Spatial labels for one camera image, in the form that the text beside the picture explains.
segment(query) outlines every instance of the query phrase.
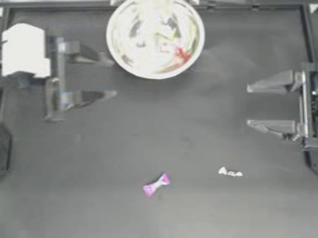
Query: dark gray surface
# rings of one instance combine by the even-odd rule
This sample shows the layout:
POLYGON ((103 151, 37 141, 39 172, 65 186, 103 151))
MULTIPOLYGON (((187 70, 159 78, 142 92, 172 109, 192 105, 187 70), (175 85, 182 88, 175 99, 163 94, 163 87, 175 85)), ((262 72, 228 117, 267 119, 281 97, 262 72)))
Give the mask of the dark gray surface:
MULTIPOLYGON (((1 238, 306 237, 317 235, 318 178, 299 147, 246 126, 295 119, 297 96, 247 95, 246 84, 307 60, 298 12, 202 12, 195 66, 147 81, 118 66, 68 65, 72 89, 118 97, 43 120, 40 88, 9 92, 12 171, 0 183, 1 238), (222 166, 243 178, 218 174, 222 166), (150 199, 142 186, 167 171, 150 199)), ((20 12, 27 22, 106 50, 106 12, 20 12)))

